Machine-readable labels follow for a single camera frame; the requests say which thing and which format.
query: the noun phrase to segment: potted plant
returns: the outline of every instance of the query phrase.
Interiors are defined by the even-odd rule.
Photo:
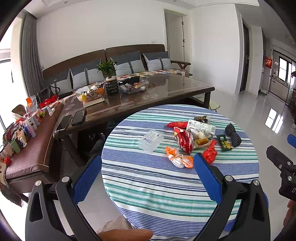
[[[98,66],[98,71],[102,71],[104,77],[106,77],[105,88],[108,95],[113,95],[118,93],[118,83],[115,74],[114,65],[117,61],[112,60],[111,58],[107,62],[100,62]]]
[[[104,77],[106,77],[106,81],[112,81],[116,79],[116,77],[113,76],[115,74],[114,65],[116,63],[117,61],[114,61],[110,58],[108,61],[100,62],[100,64],[97,65],[98,72],[102,71]]]

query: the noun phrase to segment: black vase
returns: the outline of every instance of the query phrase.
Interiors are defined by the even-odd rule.
[[[105,81],[105,88],[108,95],[114,95],[118,93],[117,79]]]

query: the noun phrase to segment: clear plastic box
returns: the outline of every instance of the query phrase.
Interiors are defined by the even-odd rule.
[[[139,148],[152,153],[163,141],[163,134],[156,130],[150,130],[139,140]]]

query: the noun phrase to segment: green cup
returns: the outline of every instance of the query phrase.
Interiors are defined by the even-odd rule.
[[[16,138],[14,138],[11,142],[10,142],[10,145],[11,147],[13,148],[13,150],[16,152],[16,153],[19,153],[20,152],[20,147],[18,146],[18,143],[16,141]]]

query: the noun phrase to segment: kitchen cabinet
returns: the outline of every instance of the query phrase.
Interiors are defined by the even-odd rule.
[[[280,97],[282,100],[286,101],[289,88],[281,82],[272,78],[269,91]]]

